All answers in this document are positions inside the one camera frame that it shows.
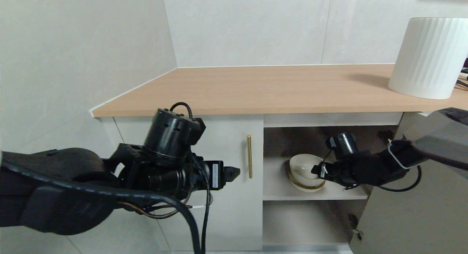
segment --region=cabinet door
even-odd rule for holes
[[[206,248],[209,251],[262,249],[263,197],[263,115],[202,116],[206,130],[192,151],[206,160],[222,160],[224,166],[241,169],[241,174],[220,191],[213,191],[210,207]],[[116,118],[122,137],[127,143],[140,144],[148,122]],[[247,135],[252,136],[253,178],[249,179]],[[191,205],[204,205],[206,192],[194,192]],[[204,208],[192,209],[200,234]],[[192,238],[185,219],[176,214],[159,220],[171,250],[192,250]]]
[[[424,117],[406,113],[396,138],[420,119]],[[350,243],[354,254],[466,252],[468,180],[438,162],[427,161],[421,168],[421,182],[410,191],[373,189],[358,224],[362,240],[355,235]],[[416,176],[417,170],[412,169],[405,178],[386,187],[407,187]]]

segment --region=open cabinet door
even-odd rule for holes
[[[396,139],[422,115],[406,113]],[[451,167],[434,161],[421,164],[422,179],[414,189],[388,192],[374,187],[350,242],[354,254],[468,253],[468,180]],[[400,189],[417,176],[387,184]]]

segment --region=gold door handle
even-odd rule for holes
[[[249,158],[249,178],[252,179],[254,177],[252,171],[252,136],[247,135],[247,157]]]

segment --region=wooden countertop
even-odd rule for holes
[[[194,115],[468,109],[468,91],[463,89],[454,89],[448,100],[391,91],[387,84],[392,69],[393,64],[179,68],[92,113],[94,117],[152,116],[157,108],[180,101],[187,102]]]

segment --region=white cabinet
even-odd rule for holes
[[[354,254],[417,254],[462,253],[468,249],[468,217],[463,212],[468,208],[468,181],[445,165],[426,162],[419,186],[405,193],[371,187],[345,191],[331,182],[318,192],[304,193],[292,187],[285,175],[284,166],[295,154],[323,157],[329,136],[352,132],[359,149],[380,152],[386,145],[377,137],[378,131],[398,129],[396,139],[401,138],[408,125],[423,119],[421,115],[405,113],[401,123],[401,113],[202,118],[207,128],[192,150],[204,159],[223,160],[225,166],[241,169],[234,182],[213,192],[206,239],[209,251],[351,248]],[[134,144],[143,143],[151,124],[150,117],[116,117],[115,121],[124,141]],[[248,134],[252,136],[252,179]],[[415,178],[416,170],[411,170],[405,178],[387,186],[406,187]],[[204,202],[205,192],[199,191],[189,204]],[[201,229],[204,209],[191,211]],[[362,240],[353,237],[349,213],[360,219]],[[179,214],[159,220],[159,226],[171,250],[192,250],[188,226]]]
[[[422,115],[405,113],[396,138]],[[354,254],[440,254],[468,250],[468,180],[434,161],[421,164],[420,184],[404,193],[373,189],[353,237]],[[416,171],[386,187],[411,185]]]
[[[263,115],[202,116],[206,130],[192,151],[206,160],[222,160],[224,166],[241,169],[241,174],[220,191],[213,191],[206,249],[262,249],[263,185]],[[116,117],[120,134],[126,143],[142,144],[151,124],[150,117]],[[252,175],[249,178],[247,135],[252,140]],[[191,205],[205,204],[205,191],[192,194]],[[192,209],[199,229],[204,209]],[[192,238],[185,219],[177,214],[159,220],[171,250],[192,250]]]

